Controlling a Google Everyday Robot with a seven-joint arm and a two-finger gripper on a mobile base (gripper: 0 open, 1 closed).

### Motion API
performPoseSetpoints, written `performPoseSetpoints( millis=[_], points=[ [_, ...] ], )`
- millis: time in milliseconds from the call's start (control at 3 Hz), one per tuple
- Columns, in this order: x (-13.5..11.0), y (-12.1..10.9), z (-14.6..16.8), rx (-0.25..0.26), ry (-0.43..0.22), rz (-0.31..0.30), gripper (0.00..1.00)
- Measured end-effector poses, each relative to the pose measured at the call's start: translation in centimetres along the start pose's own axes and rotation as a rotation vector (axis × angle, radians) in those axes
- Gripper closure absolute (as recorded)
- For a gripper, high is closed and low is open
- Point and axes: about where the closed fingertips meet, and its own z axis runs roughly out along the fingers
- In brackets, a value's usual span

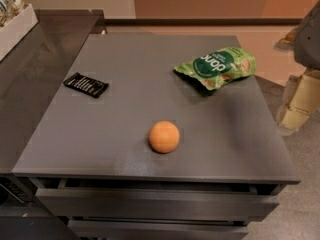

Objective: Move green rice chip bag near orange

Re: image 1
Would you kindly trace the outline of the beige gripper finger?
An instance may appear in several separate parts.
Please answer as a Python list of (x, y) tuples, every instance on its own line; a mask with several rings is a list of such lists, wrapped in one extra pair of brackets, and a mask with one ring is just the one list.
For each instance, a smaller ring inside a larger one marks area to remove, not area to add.
[(320, 107), (320, 71), (307, 68), (297, 76), (290, 76), (276, 115), (280, 135), (297, 132)]

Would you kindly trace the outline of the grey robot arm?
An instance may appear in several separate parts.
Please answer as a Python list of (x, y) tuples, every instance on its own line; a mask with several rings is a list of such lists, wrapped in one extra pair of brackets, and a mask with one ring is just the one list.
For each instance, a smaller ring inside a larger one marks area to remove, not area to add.
[(306, 68), (301, 76), (290, 76), (276, 115), (282, 136), (298, 131), (320, 107), (320, 1), (289, 32), (279, 46), (291, 46), (294, 60)]

